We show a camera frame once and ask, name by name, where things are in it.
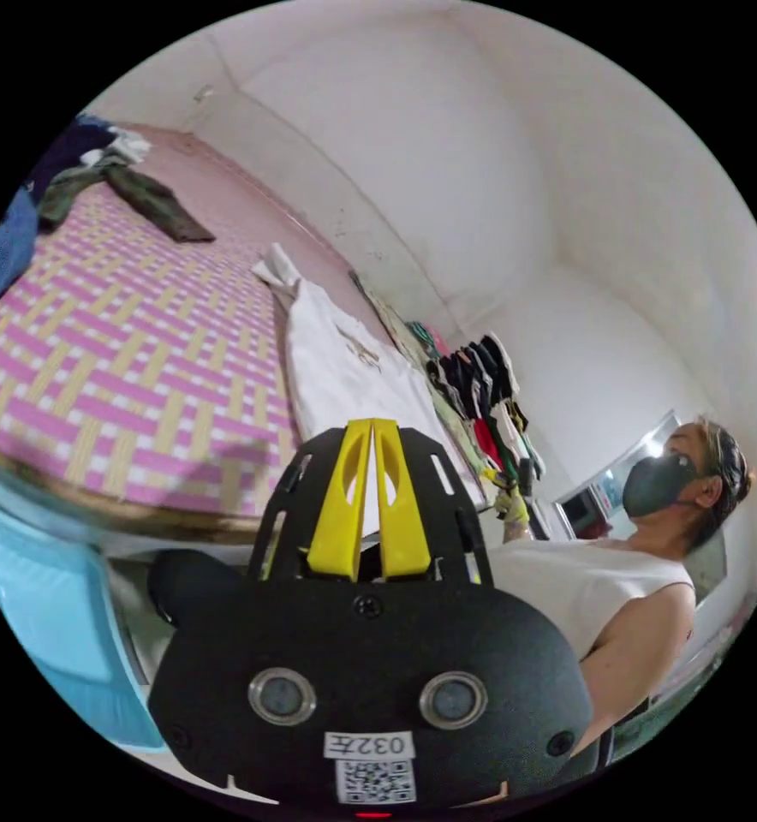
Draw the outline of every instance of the blue chair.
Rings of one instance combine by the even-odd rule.
[[[41,532],[0,510],[0,608],[59,695],[106,739],[164,749],[90,546]]]

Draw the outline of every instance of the white shirt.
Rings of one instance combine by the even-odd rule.
[[[553,622],[578,656],[593,649],[631,599],[677,583],[693,586],[681,563],[610,540],[515,540],[487,552],[493,584]]]

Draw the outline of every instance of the glove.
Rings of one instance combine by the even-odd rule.
[[[512,491],[500,490],[493,505],[499,514],[504,514],[504,525],[518,522],[522,525],[530,524],[530,514],[527,504],[517,488]]]

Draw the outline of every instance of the black face mask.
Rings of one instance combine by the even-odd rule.
[[[671,505],[693,505],[678,496],[693,480],[702,478],[685,454],[648,456],[639,460],[624,484],[623,505],[630,519],[655,514]]]

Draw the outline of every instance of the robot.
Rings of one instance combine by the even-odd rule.
[[[360,573],[371,443],[395,489],[378,483],[375,579]],[[164,741],[296,818],[509,805],[552,783],[592,719],[566,640],[493,586],[443,447],[391,420],[299,448],[246,575],[170,551],[148,589],[176,628],[148,700]]]

